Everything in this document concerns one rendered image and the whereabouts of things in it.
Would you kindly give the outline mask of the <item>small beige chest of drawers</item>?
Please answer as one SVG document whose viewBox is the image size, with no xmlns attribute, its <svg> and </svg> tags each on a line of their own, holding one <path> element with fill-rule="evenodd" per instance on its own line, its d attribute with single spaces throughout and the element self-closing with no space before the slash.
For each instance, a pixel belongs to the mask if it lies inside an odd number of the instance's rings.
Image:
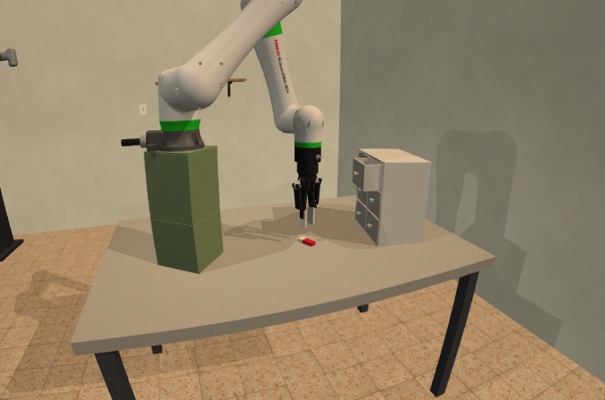
<svg viewBox="0 0 605 400">
<path fill-rule="evenodd" d="M 386 152 L 387 151 L 387 152 Z M 400 149 L 359 149 L 384 164 L 377 246 L 422 243 L 431 162 Z"/>
</svg>

